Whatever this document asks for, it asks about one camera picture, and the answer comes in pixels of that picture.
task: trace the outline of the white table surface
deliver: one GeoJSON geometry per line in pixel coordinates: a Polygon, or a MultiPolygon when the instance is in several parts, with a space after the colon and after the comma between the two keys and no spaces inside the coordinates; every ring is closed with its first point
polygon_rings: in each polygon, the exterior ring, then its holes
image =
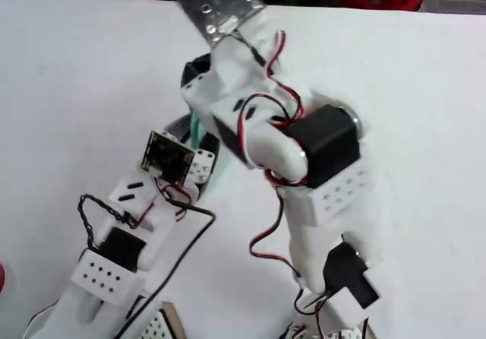
{"type": "MultiPolygon", "coordinates": [[[[390,339],[475,337],[486,298],[486,17],[270,10],[289,34],[292,68],[318,74],[372,121],[397,284],[376,329],[390,339]]],[[[105,198],[150,130],[186,112],[181,70],[207,45],[167,2],[0,0],[0,24],[0,261],[17,275],[0,328],[10,339],[65,287],[86,241],[79,195],[105,198]]],[[[275,338],[296,286],[285,266],[252,258],[248,241],[273,221],[276,199],[259,173],[229,171],[202,202],[217,223],[164,299],[191,338],[275,338]]],[[[264,248],[286,254],[288,238],[284,226],[264,248]]]]}

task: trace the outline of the cable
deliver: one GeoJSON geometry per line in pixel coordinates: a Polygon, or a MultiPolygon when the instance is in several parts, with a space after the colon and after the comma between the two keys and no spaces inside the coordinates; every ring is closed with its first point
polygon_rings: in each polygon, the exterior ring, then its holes
{"type": "Polygon", "coordinates": [[[237,124],[237,135],[238,135],[238,142],[239,142],[239,147],[240,151],[245,159],[245,161],[250,164],[253,168],[259,168],[257,164],[255,164],[250,157],[248,156],[248,149],[246,145],[246,136],[245,136],[245,119],[248,117],[248,114],[245,115],[245,110],[247,105],[254,100],[255,98],[264,98],[267,100],[270,100],[274,103],[276,103],[280,109],[282,110],[284,116],[286,117],[286,121],[290,120],[291,117],[289,115],[289,112],[287,109],[284,107],[282,102],[280,102],[277,98],[274,96],[268,94],[268,93],[254,93],[249,98],[246,99],[246,101],[241,105],[240,113],[238,115],[238,124],[237,124]]]}
{"type": "Polygon", "coordinates": [[[363,333],[361,335],[361,339],[366,339],[366,331],[368,330],[368,319],[369,318],[366,318],[366,320],[364,320],[363,322],[363,333]]]}
{"type": "Polygon", "coordinates": [[[301,274],[294,268],[294,266],[289,262],[288,259],[283,258],[280,255],[268,254],[268,253],[259,253],[259,252],[255,252],[253,250],[253,247],[255,246],[255,244],[257,244],[258,242],[262,241],[263,239],[265,239],[266,237],[268,237],[272,233],[274,233],[277,230],[277,228],[279,227],[280,222],[282,221],[283,199],[282,199],[282,197],[280,197],[280,195],[278,193],[276,195],[277,195],[277,198],[279,199],[279,202],[280,202],[279,213],[278,213],[278,216],[276,218],[276,221],[272,224],[272,226],[270,226],[268,229],[264,230],[262,233],[255,236],[250,241],[250,245],[249,245],[250,254],[253,255],[254,257],[257,257],[257,258],[273,259],[273,260],[276,260],[276,261],[281,261],[281,262],[285,263],[286,265],[288,265],[293,270],[294,275],[297,278],[299,278],[301,276],[301,274]]]}
{"type": "MultiPolygon", "coordinates": [[[[187,190],[183,189],[182,187],[180,187],[178,185],[168,184],[168,185],[164,185],[162,188],[160,188],[159,187],[159,183],[157,182],[157,178],[156,177],[153,177],[153,182],[155,183],[155,186],[159,190],[160,194],[165,199],[167,199],[167,196],[169,196],[169,198],[171,198],[171,199],[174,199],[174,195],[171,194],[171,193],[169,193],[169,191],[168,191],[168,189],[174,189],[177,192],[179,192],[180,194],[184,195],[186,198],[188,198],[188,204],[189,205],[192,205],[192,196],[191,196],[191,194],[187,190]]],[[[175,221],[176,222],[181,221],[185,217],[186,212],[187,212],[187,210],[185,210],[183,208],[181,210],[177,211],[175,213],[175,216],[178,216],[178,215],[183,214],[183,213],[184,213],[184,215],[182,217],[177,218],[175,221]]]]}
{"type": "Polygon", "coordinates": [[[79,215],[81,216],[81,219],[83,221],[84,229],[86,230],[86,234],[88,235],[87,245],[88,245],[89,249],[96,251],[96,246],[94,244],[93,226],[90,224],[86,214],[84,213],[83,205],[84,205],[84,202],[87,199],[95,202],[103,210],[105,210],[110,215],[112,215],[116,220],[121,221],[122,223],[126,223],[127,225],[129,225],[129,227],[131,229],[134,229],[135,227],[137,227],[137,221],[130,214],[121,215],[117,210],[115,210],[114,208],[111,208],[110,206],[108,206],[106,203],[99,200],[98,198],[96,198],[92,195],[88,195],[88,194],[81,195],[80,198],[79,198],[79,203],[77,204],[77,210],[79,211],[79,215]]]}
{"type": "Polygon", "coordinates": [[[142,304],[142,306],[125,322],[123,327],[120,329],[120,331],[117,333],[117,335],[114,337],[114,339],[120,339],[122,335],[130,328],[130,326],[137,320],[137,318],[141,315],[141,313],[149,306],[149,304],[155,300],[157,295],[160,293],[160,291],[163,290],[163,288],[167,285],[167,283],[170,281],[172,276],[174,275],[175,271],[177,270],[178,266],[181,264],[182,260],[184,257],[189,253],[193,245],[199,240],[199,238],[202,237],[202,235],[210,228],[211,225],[213,225],[214,221],[216,221],[216,214],[214,214],[210,210],[206,210],[204,208],[198,208],[196,206],[192,206],[190,204],[185,204],[180,201],[173,200],[171,198],[166,198],[168,203],[178,207],[178,208],[184,208],[185,210],[190,210],[190,211],[195,211],[199,212],[200,214],[205,214],[208,216],[211,216],[211,220],[197,233],[197,235],[191,240],[189,245],[184,249],[182,254],[179,256],[177,261],[175,262],[174,266],[172,267],[171,271],[167,275],[166,279],[160,284],[160,286],[157,287],[155,291],[153,291],[152,295],[142,304]]]}
{"type": "Polygon", "coordinates": [[[262,68],[265,66],[265,64],[267,63],[267,61],[265,60],[265,58],[263,56],[261,56],[261,54],[258,52],[258,50],[253,45],[251,45],[243,37],[243,35],[241,35],[241,33],[239,32],[238,29],[233,30],[233,32],[230,33],[229,36],[232,37],[233,39],[239,41],[240,43],[245,44],[245,46],[250,49],[251,54],[253,55],[253,58],[258,63],[258,65],[260,67],[262,67],[262,68]]]}
{"type": "Polygon", "coordinates": [[[264,171],[264,175],[265,175],[265,178],[267,179],[268,182],[270,182],[271,185],[273,185],[274,187],[282,187],[282,186],[286,186],[286,187],[300,187],[302,185],[306,185],[307,184],[307,180],[306,178],[303,178],[301,179],[300,181],[298,182],[289,182],[287,181],[286,179],[284,178],[277,178],[273,175],[273,171],[271,169],[266,169],[264,171]]]}
{"type": "Polygon", "coordinates": [[[307,331],[307,327],[305,325],[302,325],[299,329],[295,331],[295,333],[292,335],[292,339],[296,339],[298,337],[301,337],[302,335],[305,334],[307,331]]]}
{"type": "Polygon", "coordinates": [[[267,78],[274,81],[281,90],[286,92],[297,103],[297,109],[295,110],[295,114],[292,117],[292,119],[295,120],[295,119],[300,119],[304,115],[304,109],[302,108],[301,97],[292,88],[282,84],[280,81],[275,79],[274,78],[275,74],[272,70],[273,63],[275,63],[278,60],[280,54],[283,51],[283,48],[285,47],[286,38],[287,35],[284,30],[277,31],[276,38],[275,38],[276,49],[274,54],[270,57],[270,60],[265,64],[264,71],[265,71],[265,76],[267,78]]]}
{"type": "Polygon", "coordinates": [[[325,339],[324,333],[322,332],[322,328],[320,327],[320,322],[319,322],[319,311],[322,309],[322,306],[324,306],[324,303],[329,299],[327,297],[326,299],[323,299],[319,303],[316,303],[316,309],[315,309],[315,316],[316,316],[316,326],[317,326],[317,331],[319,332],[319,338],[320,339],[325,339]]]}

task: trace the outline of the circuit board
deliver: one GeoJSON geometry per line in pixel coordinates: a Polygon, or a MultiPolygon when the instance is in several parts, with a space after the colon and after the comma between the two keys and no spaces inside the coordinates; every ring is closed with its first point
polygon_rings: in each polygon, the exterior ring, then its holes
{"type": "Polygon", "coordinates": [[[261,0],[176,1],[211,46],[265,8],[261,0]]]}
{"type": "Polygon", "coordinates": [[[168,183],[184,185],[195,152],[166,131],[150,133],[141,167],[168,183]]]}

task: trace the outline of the screw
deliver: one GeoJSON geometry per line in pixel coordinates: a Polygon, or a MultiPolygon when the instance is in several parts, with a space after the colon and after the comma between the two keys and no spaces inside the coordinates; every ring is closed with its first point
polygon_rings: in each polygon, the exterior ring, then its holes
{"type": "Polygon", "coordinates": [[[215,33],[216,32],[216,26],[214,26],[214,25],[207,25],[206,26],[206,32],[207,33],[215,33]]]}

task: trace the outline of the electronic component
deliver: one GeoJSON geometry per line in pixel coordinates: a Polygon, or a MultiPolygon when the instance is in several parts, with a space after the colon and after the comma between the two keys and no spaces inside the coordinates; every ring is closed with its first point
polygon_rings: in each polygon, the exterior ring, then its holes
{"type": "Polygon", "coordinates": [[[174,185],[184,185],[195,152],[166,131],[150,133],[142,169],[174,185]]]}
{"type": "Polygon", "coordinates": [[[296,140],[308,159],[308,186],[316,188],[360,157],[356,125],[343,109],[330,105],[293,122],[283,133],[296,140]]]}
{"type": "Polygon", "coordinates": [[[98,254],[130,272],[137,271],[137,261],[146,243],[114,227],[98,249],[98,254]]]}
{"type": "Polygon", "coordinates": [[[339,244],[329,252],[324,265],[323,275],[330,295],[348,287],[363,309],[369,307],[379,296],[363,275],[367,269],[352,246],[347,242],[339,244]]]}
{"type": "Polygon", "coordinates": [[[258,11],[261,0],[176,0],[210,46],[215,46],[258,11]]]}

